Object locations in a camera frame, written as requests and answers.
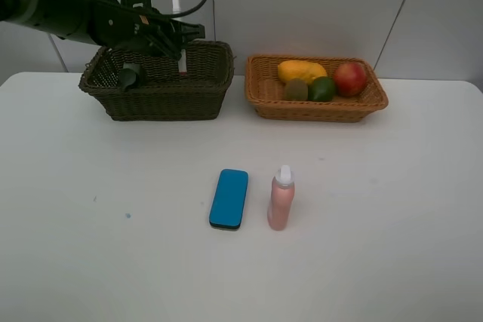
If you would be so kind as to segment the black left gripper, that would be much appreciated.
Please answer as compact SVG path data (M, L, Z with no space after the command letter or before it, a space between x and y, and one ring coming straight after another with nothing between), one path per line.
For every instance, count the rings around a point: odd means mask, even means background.
M205 39L205 27L180 20L160 20L130 11L117 0L94 0L88 34L98 45L180 60L181 45Z

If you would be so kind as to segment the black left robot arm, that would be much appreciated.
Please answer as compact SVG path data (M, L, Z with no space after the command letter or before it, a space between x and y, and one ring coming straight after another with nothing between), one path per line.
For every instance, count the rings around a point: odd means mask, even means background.
M179 60L201 24L183 21L207 0L178 14L163 14L151 0L1 0L1 19L61 39Z

